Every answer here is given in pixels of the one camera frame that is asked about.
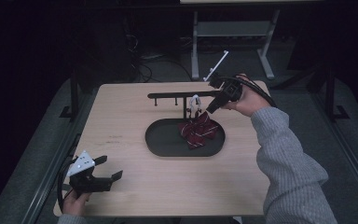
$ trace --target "sweater sleeve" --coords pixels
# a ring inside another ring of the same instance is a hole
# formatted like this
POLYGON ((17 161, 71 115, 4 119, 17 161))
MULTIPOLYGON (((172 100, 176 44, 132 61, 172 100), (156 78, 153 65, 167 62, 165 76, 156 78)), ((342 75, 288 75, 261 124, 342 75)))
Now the sweater sleeve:
POLYGON ((83 217, 76 217, 67 214, 62 214, 58 219, 57 224, 87 224, 87 221, 83 217))
POLYGON ((263 207, 267 223, 337 223, 321 189, 327 172, 303 152, 288 115, 265 107, 251 120, 261 146, 257 164, 270 182, 263 207))

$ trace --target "oval tray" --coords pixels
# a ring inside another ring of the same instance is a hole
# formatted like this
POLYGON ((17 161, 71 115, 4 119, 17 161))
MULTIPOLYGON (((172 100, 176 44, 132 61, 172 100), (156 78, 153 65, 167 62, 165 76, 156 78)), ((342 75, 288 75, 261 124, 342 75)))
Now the oval tray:
POLYGON ((212 120, 217 127, 214 139, 205 138, 205 146, 190 149, 181 136, 178 123, 185 119, 159 119, 146 130, 145 140, 151 152, 160 157, 210 157, 222 149, 226 134, 222 126, 212 120))

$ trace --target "table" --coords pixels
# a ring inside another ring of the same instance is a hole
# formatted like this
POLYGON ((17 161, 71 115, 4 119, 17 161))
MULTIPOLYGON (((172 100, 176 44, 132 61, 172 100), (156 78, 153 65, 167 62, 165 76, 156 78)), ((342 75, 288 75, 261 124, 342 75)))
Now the table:
MULTIPOLYGON (((264 82, 256 83, 267 90, 264 82)), ((269 180, 255 161, 259 145, 249 118, 223 109, 211 115, 226 133, 221 151, 212 157, 159 157, 147 148, 145 131, 150 124, 183 117, 182 101, 175 105, 174 99, 158 99, 155 106, 148 93, 212 90, 206 82, 102 85, 76 155, 83 150, 92 158, 107 155, 94 176, 124 172, 111 191, 91 196, 86 216, 262 215, 269 180)), ((212 99, 201 97, 202 108, 212 99)), ((60 214, 57 205, 54 213, 60 214)))

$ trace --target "hand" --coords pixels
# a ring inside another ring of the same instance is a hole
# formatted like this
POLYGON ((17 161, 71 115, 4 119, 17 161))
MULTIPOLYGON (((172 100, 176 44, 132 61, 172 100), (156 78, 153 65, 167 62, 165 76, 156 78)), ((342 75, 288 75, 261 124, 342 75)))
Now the hand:
MULTIPOLYGON (((241 75, 243 76, 237 77, 249 81, 247 77, 244 77, 245 74, 241 75)), ((242 85, 242 96, 240 100, 237 102, 228 102, 226 105, 222 106, 222 108, 234 109, 247 117, 251 117, 255 111, 267 106, 270 106, 269 102, 249 87, 242 85)))
POLYGON ((86 202, 89 201, 90 195, 91 193, 82 193, 80 197, 77 198, 76 191, 71 189, 70 193, 63 201, 62 212, 77 217, 83 216, 86 202))

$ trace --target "red object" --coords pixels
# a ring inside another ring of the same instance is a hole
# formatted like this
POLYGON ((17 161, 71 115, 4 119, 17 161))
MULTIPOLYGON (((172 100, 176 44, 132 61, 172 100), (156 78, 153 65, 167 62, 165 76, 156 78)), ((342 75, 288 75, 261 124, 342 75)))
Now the red object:
POLYGON ((196 116, 188 122, 178 124, 179 132, 187 140, 190 149, 205 146, 204 137, 214 139, 217 127, 207 112, 203 112, 199 117, 196 116))

